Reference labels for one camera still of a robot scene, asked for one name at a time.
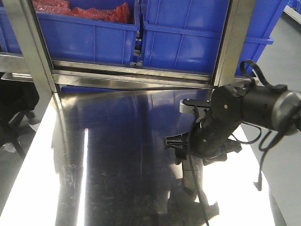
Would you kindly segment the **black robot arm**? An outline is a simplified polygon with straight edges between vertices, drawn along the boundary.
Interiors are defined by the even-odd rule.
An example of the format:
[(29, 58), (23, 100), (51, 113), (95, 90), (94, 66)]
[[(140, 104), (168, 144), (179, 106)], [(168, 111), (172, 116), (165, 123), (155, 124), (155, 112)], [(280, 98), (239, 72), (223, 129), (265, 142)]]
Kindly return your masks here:
[(301, 128), (301, 93), (286, 85), (268, 88), (238, 82), (217, 88), (208, 104), (188, 99), (182, 104), (191, 107), (195, 121), (189, 132), (166, 137), (165, 145), (178, 159), (191, 154), (204, 165), (226, 161), (228, 153), (241, 151), (243, 142), (229, 139), (241, 123), (277, 132), (266, 148), (260, 148), (263, 152)]

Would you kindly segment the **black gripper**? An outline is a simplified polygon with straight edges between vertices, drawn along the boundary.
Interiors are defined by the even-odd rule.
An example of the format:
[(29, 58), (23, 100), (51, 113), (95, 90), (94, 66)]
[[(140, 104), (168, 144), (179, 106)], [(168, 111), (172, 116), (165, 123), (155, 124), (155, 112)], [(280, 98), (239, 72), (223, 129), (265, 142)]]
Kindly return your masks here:
[(204, 165), (226, 161), (230, 152), (241, 151), (238, 141), (230, 140), (242, 123), (243, 84), (229, 84), (215, 89), (210, 108), (195, 107), (194, 121), (186, 133), (165, 137), (165, 146), (173, 148), (178, 159), (193, 155)]

